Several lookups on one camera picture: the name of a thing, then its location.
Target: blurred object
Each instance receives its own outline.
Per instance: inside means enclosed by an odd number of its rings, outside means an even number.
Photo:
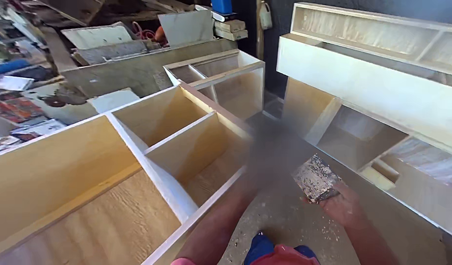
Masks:
[[[225,39],[233,40],[233,41],[245,39],[248,37],[247,30],[241,30],[241,31],[236,31],[236,32],[231,33],[231,32],[222,31],[222,30],[215,28],[215,34],[221,38],[225,38]]]
[[[60,123],[58,120],[50,119],[32,126],[14,129],[11,131],[11,136],[17,137],[23,142],[27,142],[37,137],[53,133],[64,127],[66,127],[66,125]]]
[[[166,34],[164,33],[164,29],[162,26],[157,28],[156,33],[154,34],[154,40],[159,43],[167,42]]]
[[[332,186],[342,180],[317,154],[299,166],[291,176],[310,203],[319,203],[339,194]]]
[[[19,92],[0,92],[0,117],[21,123],[41,115],[43,115],[41,109]]]
[[[190,10],[187,4],[176,0],[142,0],[146,6],[164,13],[181,13]]]
[[[214,11],[223,15],[228,15],[233,12],[231,0],[211,0],[211,5]]]
[[[230,20],[226,22],[215,21],[215,28],[226,32],[237,32],[246,29],[246,23],[240,20]]]
[[[2,75],[0,76],[0,89],[24,91],[32,85],[33,81],[33,78]]]
[[[145,29],[143,30],[138,22],[133,21],[133,30],[136,36],[141,40],[152,40],[156,33],[152,30]]]
[[[0,64],[0,75],[4,74],[6,72],[12,71],[12,70],[22,69],[22,68],[28,67],[28,66],[30,66],[30,64],[24,59],[15,60],[15,61],[11,61],[8,63],[1,63]]]
[[[64,124],[73,124],[97,115],[95,108],[75,87],[57,82],[22,92],[22,95],[41,108],[45,116]]]
[[[87,26],[102,8],[105,0],[40,0],[40,2],[58,11],[62,16]]]
[[[211,16],[215,20],[220,21],[220,22],[224,22],[224,21],[227,21],[227,20],[233,20],[233,19],[235,19],[236,15],[237,15],[237,13],[231,13],[231,14],[228,14],[228,15],[219,14],[218,12],[212,10],[210,7],[201,6],[201,5],[195,5],[195,10],[198,10],[198,11],[200,11],[200,10],[208,10],[208,11],[211,12]]]
[[[0,117],[0,137],[10,135],[10,131],[18,127],[16,123]]]
[[[16,137],[13,136],[4,136],[0,137],[0,151],[9,149],[11,147],[17,146],[22,141]]]
[[[263,30],[272,27],[272,13],[270,11],[270,6],[268,3],[265,3],[264,0],[262,0],[262,4],[260,5],[260,25]]]
[[[171,47],[214,39],[211,12],[207,10],[159,15],[159,21]]]

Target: concrete floor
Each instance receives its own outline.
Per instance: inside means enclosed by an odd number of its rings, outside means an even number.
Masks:
[[[368,217],[402,265],[447,264],[440,229],[312,145],[304,142],[303,147],[308,157],[319,154],[360,195]],[[283,177],[280,187],[261,192],[242,216],[219,264],[241,264],[258,230],[275,244],[309,246],[322,265],[358,264],[344,229],[319,206],[304,205],[302,196],[291,177]]]

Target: wooden board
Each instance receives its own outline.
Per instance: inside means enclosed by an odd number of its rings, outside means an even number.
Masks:
[[[293,34],[280,38],[277,71],[452,153],[452,87],[309,45],[307,40]]]
[[[100,96],[130,87],[138,96],[158,92],[154,75],[164,72],[166,64],[237,48],[230,40],[212,40],[176,49],[121,59],[115,62],[85,66],[61,74],[89,97]]]
[[[223,154],[226,147],[224,127],[217,115],[211,114],[152,146],[147,157],[185,185]]]
[[[0,257],[0,264],[139,265],[180,222],[143,170]]]
[[[213,40],[211,11],[191,11],[158,15],[171,47]]]
[[[295,3],[291,33],[452,75],[452,25]]]
[[[82,26],[87,26],[102,8],[105,0],[76,0],[71,2],[41,0],[41,2],[58,11],[64,17]]]
[[[342,106],[317,147],[358,171],[407,135]]]
[[[66,203],[136,161],[106,117],[43,137],[0,154],[0,252],[63,217],[80,205]],[[67,210],[57,212],[61,207]]]
[[[171,88],[113,114],[148,146],[152,146],[206,113],[184,97],[181,89]]]
[[[339,106],[335,110],[334,115],[323,113],[333,99],[335,99],[334,96],[289,77],[282,120],[290,124],[301,138],[316,145],[340,108]],[[318,123],[322,115],[330,118],[329,123],[319,130],[320,136],[312,136],[312,139],[307,139],[306,136],[312,133],[314,125]]]
[[[88,64],[96,65],[105,63],[107,60],[114,57],[141,53],[146,50],[147,48],[143,40],[133,40],[92,49],[78,50],[77,53],[80,54]]]

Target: plywood cabinet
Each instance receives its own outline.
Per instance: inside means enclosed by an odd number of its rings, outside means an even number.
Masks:
[[[284,123],[452,235],[452,25],[295,3],[277,71]]]
[[[262,111],[264,68],[263,61],[240,50],[164,66],[173,84],[190,84],[241,119]]]
[[[0,264],[171,261],[248,131],[182,83],[0,154]]]

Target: forearm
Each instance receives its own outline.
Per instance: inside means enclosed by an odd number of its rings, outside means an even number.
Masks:
[[[201,220],[176,258],[188,258],[196,265],[219,262],[239,219],[255,197],[255,191],[244,193],[237,185]]]
[[[361,265],[399,265],[393,251],[369,220],[360,228],[346,227]]]

